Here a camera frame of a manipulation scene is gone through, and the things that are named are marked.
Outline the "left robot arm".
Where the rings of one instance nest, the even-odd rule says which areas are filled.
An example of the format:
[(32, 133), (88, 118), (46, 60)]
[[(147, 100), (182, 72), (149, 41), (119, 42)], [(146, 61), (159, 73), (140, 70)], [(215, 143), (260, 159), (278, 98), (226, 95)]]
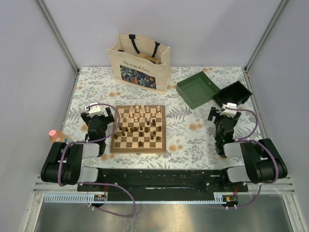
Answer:
[(88, 171), (82, 168), (82, 159), (102, 156), (106, 148), (106, 130), (114, 122), (109, 104), (92, 103), (85, 107), (81, 118), (88, 126), (84, 141), (54, 142), (41, 170), (41, 180), (57, 183), (60, 186), (86, 182), (92, 190), (103, 189), (105, 180), (98, 175), (98, 170)]

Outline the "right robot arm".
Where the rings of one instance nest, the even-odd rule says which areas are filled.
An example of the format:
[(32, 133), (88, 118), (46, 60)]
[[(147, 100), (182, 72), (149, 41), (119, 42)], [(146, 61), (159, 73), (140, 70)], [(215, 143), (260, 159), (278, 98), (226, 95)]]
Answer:
[[(234, 138), (234, 127), (241, 116), (241, 112), (249, 112), (255, 118), (255, 126), (249, 135)], [(278, 150), (269, 138), (254, 140), (250, 137), (258, 126), (257, 115), (247, 109), (238, 109), (233, 103), (223, 105), (223, 109), (212, 107), (208, 121), (215, 124), (215, 150), (222, 158), (242, 158), (242, 166), (229, 167), (225, 176), (220, 178), (220, 187), (231, 191), (237, 182), (251, 182), (254, 184), (274, 183), (278, 179), (286, 178), (287, 166)]]

